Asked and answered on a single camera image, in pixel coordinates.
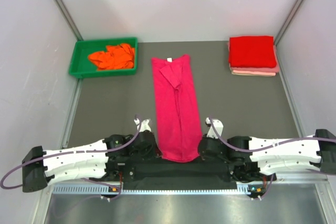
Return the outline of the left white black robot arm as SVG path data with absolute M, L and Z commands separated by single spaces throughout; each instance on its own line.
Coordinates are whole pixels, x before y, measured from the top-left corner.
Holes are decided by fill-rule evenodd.
M 113 134 L 94 143 L 56 151 L 32 148 L 22 161 L 22 191 L 32 193 L 74 179 L 114 182 L 136 162 L 158 156 L 154 134 Z

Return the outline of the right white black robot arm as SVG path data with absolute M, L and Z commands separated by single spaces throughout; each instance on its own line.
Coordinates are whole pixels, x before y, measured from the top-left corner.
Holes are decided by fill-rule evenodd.
M 204 136 L 198 152 L 205 160 L 223 161 L 234 179 L 244 183 L 283 172 L 335 174 L 335 135 L 326 129 L 290 139 Z

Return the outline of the magenta pink t-shirt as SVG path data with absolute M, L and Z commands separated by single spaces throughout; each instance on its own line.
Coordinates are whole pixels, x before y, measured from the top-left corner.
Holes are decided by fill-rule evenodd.
M 188 163 L 196 159 L 202 127 L 189 55 L 152 58 L 158 146 L 162 158 Z

